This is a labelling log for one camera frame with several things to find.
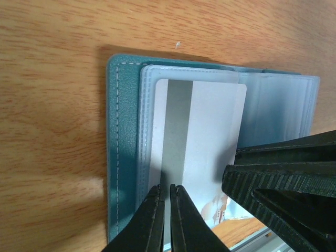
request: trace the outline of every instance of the teal leather cover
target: teal leather cover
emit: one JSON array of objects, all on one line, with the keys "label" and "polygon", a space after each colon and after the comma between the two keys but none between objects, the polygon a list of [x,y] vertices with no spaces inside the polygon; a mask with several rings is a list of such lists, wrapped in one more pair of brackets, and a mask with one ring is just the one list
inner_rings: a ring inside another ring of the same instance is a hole
[{"label": "teal leather cover", "polygon": [[147,65],[281,72],[136,55],[114,55],[107,64],[107,192],[108,241],[128,224],[135,212],[137,128],[140,71]]}]

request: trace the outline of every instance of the gray stripe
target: gray stripe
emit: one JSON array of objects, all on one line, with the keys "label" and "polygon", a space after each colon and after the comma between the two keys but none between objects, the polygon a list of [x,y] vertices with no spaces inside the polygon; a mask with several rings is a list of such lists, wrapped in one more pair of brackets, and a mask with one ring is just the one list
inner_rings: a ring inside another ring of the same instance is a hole
[{"label": "gray stripe", "polygon": [[[193,91],[192,81],[169,80],[160,184],[167,199],[171,184],[181,185]],[[164,243],[170,241],[170,200],[165,201]]]}]

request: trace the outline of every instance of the white stitching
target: white stitching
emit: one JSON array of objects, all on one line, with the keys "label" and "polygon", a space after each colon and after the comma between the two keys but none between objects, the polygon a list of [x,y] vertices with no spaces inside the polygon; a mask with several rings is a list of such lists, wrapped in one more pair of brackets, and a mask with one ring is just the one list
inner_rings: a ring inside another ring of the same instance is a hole
[{"label": "white stitching", "polygon": [[[147,63],[133,63],[133,62],[121,62],[119,64],[122,64],[122,65],[148,65]],[[115,122],[115,134],[116,134],[116,141],[117,141],[117,184],[116,184],[116,187],[117,187],[117,221],[116,221],[116,226],[117,226],[117,234],[119,233],[119,222],[118,222],[118,216],[119,216],[119,69],[118,69],[118,65],[115,67],[115,71],[116,71],[116,93],[117,93],[117,101],[115,103],[115,113],[116,113],[116,122]]]}]

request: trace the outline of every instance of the wooden table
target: wooden table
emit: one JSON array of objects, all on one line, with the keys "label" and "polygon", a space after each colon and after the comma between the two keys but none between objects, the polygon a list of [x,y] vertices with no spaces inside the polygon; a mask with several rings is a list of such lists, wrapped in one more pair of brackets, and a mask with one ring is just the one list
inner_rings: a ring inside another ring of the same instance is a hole
[{"label": "wooden table", "polygon": [[[106,245],[111,55],[318,75],[312,133],[319,133],[336,128],[335,23],[334,0],[0,1],[2,250]],[[236,220],[215,233],[232,246],[261,227]]]}]

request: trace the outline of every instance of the small debris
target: small debris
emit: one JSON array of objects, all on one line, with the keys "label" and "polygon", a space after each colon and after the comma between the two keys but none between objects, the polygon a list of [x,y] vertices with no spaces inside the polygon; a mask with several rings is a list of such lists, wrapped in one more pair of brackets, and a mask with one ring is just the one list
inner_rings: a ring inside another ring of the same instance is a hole
[{"label": "small debris", "polygon": [[176,43],[175,50],[176,50],[176,49],[178,49],[178,48],[180,47],[180,44],[181,44],[181,42],[180,42],[180,41]]}]

